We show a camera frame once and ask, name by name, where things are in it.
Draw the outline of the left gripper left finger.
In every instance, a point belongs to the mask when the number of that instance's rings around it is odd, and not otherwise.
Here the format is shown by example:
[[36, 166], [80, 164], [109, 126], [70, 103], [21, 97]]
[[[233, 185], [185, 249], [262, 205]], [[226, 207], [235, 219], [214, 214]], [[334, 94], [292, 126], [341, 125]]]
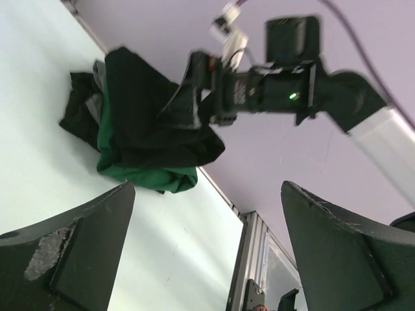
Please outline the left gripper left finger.
[[2, 310], [107, 310], [132, 216], [124, 182], [64, 213], [1, 235]]

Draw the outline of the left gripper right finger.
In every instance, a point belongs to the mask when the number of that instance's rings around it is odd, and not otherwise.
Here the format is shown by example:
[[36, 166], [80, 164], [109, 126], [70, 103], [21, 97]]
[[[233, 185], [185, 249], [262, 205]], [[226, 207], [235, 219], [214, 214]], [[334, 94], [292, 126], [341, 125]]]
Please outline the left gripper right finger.
[[309, 310], [413, 310], [414, 233], [284, 181], [281, 202]]

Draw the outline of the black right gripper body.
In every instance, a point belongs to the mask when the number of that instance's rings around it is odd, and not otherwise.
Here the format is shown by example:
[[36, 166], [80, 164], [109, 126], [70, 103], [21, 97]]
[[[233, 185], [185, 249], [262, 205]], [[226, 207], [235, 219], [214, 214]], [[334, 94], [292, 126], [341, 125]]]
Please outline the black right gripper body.
[[183, 80], [157, 114], [157, 123], [177, 129], [230, 126], [239, 112], [250, 111], [250, 73], [238, 73], [231, 66], [243, 53], [235, 51], [229, 61], [223, 62], [206, 51], [193, 51]]

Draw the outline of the plain black t-shirt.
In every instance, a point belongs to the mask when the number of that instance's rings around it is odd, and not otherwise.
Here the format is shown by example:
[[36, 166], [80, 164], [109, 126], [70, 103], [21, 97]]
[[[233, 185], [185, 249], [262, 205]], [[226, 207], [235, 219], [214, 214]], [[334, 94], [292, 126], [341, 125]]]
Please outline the plain black t-shirt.
[[191, 168], [217, 160], [225, 151], [209, 127], [199, 130], [164, 128], [156, 116], [178, 88], [140, 55], [127, 47], [104, 59], [103, 99], [109, 107], [112, 143], [118, 163], [131, 168]]

